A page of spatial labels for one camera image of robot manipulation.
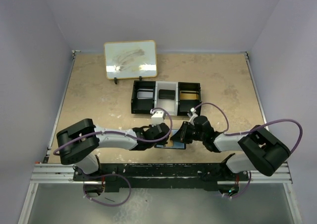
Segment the black leather card holder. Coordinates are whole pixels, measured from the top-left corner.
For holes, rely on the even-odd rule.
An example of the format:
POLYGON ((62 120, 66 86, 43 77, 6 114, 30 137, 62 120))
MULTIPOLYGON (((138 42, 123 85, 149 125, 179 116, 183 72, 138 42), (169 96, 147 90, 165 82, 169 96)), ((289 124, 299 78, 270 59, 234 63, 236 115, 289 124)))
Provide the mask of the black leather card holder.
POLYGON ((175 150, 185 150, 186 144, 176 141, 171 141, 170 138, 177 132, 176 129, 173 129, 169 137, 165 140, 159 141, 154 145, 154 148, 158 149, 175 149, 175 150))

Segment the black white card sorting tray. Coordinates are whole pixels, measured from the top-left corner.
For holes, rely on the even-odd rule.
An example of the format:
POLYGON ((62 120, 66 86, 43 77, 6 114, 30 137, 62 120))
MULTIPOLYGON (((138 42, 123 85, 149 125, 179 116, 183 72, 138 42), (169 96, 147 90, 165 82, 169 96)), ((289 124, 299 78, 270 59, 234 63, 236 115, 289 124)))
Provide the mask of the black white card sorting tray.
POLYGON ((163 108, 172 116, 186 116, 202 103, 200 83, 134 81, 131 98, 132 114, 149 114, 163 108))

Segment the white board with yellow rim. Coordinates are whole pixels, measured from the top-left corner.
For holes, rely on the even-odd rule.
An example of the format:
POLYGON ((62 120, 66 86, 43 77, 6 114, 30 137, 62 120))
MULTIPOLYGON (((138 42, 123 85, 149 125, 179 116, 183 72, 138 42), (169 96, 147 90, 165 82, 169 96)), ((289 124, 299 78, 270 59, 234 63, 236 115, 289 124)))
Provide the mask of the white board with yellow rim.
POLYGON ((154 40, 104 43, 108 80, 153 78, 158 74, 154 40))

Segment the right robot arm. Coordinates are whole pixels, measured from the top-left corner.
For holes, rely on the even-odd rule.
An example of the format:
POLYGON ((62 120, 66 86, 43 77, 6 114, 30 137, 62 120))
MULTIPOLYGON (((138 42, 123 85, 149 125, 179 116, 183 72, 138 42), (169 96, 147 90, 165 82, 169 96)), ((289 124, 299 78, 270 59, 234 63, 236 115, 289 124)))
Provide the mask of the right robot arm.
POLYGON ((229 136, 214 130, 206 116, 198 116, 191 122, 183 122, 170 139, 183 144, 200 141, 214 153, 240 151, 223 161, 220 174, 226 180, 232 180, 239 172, 253 170, 272 176, 290 157, 291 151, 265 128, 257 125, 255 129, 248 134, 229 136))

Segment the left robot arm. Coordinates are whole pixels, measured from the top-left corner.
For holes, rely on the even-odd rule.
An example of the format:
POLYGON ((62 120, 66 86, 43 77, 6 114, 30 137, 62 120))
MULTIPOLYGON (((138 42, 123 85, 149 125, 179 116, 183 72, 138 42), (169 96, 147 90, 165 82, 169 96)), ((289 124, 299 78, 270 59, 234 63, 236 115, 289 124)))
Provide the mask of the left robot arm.
POLYGON ((102 175, 100 160, 93 151, 97 148, 118 148, 144 151, 156 144, 165 144, 172 131, 172 121, 164 120, 128 130, 113 130, 95 126, 90 118, 83 119, 57 133, 58 148, 53 151, 63 165, 76 165, 90 180, 102 175))

